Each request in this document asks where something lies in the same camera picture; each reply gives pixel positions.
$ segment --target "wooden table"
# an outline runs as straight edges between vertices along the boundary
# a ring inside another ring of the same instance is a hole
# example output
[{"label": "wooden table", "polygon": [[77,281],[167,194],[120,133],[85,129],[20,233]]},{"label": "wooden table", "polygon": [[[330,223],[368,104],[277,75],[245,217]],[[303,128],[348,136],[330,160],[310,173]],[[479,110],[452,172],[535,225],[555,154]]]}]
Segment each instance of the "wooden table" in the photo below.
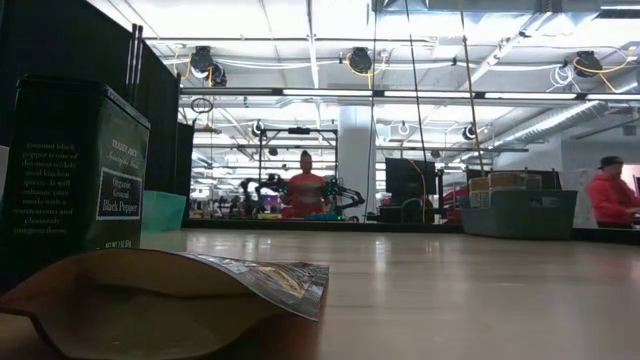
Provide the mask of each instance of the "wooden table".
[{"label": "wooden table", "polygon": [[[640,354],[636,247],[444,234],[215,230],[146,236],[143,244],[330,264],[320,323],[304,334],[296,326],[267,325],[253,345],[236,350],[264,346],[267,335],[291,350],[289,357],[262,358],[631,360]],[[14,321],[12,330],[5,319],[0,324],[0,349],[11,354],[0,359],[51,356],[42,346],[26,350],[25,343],[36,341],[28,323]]]}]

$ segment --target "computer screen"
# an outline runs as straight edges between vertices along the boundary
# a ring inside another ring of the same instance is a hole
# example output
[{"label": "computer screen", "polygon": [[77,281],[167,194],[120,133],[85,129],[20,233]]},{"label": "computer screen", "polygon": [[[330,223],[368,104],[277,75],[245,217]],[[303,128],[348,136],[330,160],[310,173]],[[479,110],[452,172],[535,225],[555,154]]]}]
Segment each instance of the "computer screen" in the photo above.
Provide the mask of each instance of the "computer screen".
[{"label": "computer screen", "polygon": [[385,160],[386,165],[386,191],[393,197],[414,198],[421,197],[423,193],[422,175],[427,195],[435,195],[436,189],[436,164],[410,159]]}]

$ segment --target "green basket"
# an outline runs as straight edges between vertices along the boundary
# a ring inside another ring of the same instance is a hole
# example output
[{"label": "green basket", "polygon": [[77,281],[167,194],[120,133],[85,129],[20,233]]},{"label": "green basket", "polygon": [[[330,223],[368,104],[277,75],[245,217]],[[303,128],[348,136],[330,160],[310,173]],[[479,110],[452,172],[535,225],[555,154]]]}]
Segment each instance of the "green basket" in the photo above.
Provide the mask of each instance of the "green basket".
[{"label": "green basket", "polygon": [[142,232],[180,230],[186,201],[184,196],[145,190],[142,196]]},{"label": "green basket", "polygon": [[577,191],[504,190],[491,194],[488,209],[462,209],[467,234],[504,239],[568,240]]}]

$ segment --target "black partition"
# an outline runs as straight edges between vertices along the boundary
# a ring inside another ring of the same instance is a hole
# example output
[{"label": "black partition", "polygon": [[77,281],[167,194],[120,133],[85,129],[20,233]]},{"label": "black partition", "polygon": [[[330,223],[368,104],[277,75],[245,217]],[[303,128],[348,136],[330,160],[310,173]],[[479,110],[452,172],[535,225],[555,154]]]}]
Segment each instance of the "black partition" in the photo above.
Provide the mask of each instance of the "black partition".
[{"label": "black partition", "polygon": [[177,78],[153,53],[153,50],[144,44],[135,107],[151,124],[146,190],[173,193],[176,187],[179,90],[180,84]]},{"label": "black partition", "polygon": [[178,124],[176,142],[176,187],[174,193],[186,197],[183,221],[189,218],[191,194],[191,153],[193,152],[193,126]]},{"label": "black partition", "polygon": [[4,0],[2,15],[0,145],[10,144],[16,84],[26,74],[101,82],[125,96],[130,32],[87,1]]},{"label": "black partition", "polygon": [[[0,145],[11,143],[16,84],[27,74],[100,82],[126,98],[130,39],[86,0],[0,0]],[[137,94],[132,105],[151,124],[145,189],[173,192],[178,84],[146,44]]]}]

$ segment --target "person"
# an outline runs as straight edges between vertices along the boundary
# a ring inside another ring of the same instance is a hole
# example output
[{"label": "person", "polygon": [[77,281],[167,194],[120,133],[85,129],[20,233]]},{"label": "person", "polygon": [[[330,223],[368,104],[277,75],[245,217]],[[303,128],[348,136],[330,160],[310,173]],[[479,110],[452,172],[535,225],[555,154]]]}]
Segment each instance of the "person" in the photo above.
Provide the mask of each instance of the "person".
[{"label": "person", "polygon": [[602,158],[602,173],[587,188],[600,228],[632,229],[634,214],[640,211],[640,198],[620,178],[623,165],[617,156]]},{"label": "person", "polygon": [[324,213],[322,186],[324,179],[311,173],[313,158],[306,150],[300,155],[302,174],[289,180],[287,197],[291,201],[292,217],[304,218],[311,214]]}]

